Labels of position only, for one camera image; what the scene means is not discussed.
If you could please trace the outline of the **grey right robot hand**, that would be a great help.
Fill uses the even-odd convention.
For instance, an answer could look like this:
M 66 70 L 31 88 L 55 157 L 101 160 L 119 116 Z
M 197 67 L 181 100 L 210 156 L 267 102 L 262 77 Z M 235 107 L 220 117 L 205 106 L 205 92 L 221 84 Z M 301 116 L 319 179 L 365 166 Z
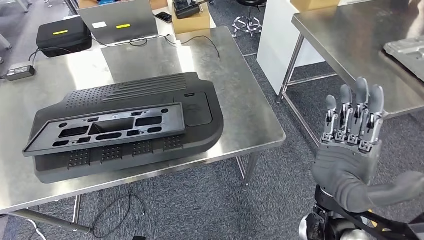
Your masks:
M 316 183 L 338 205 L 352 213 L 412 200 L 424 191 L 424 175 L 408 171 L 393 182 L 373 185 L 380 159 L 384 123 L 384 90 L 364 77 L 356 88 L 340 87 L 341 108 L 328 95 L 323 133 L 311 172 Z

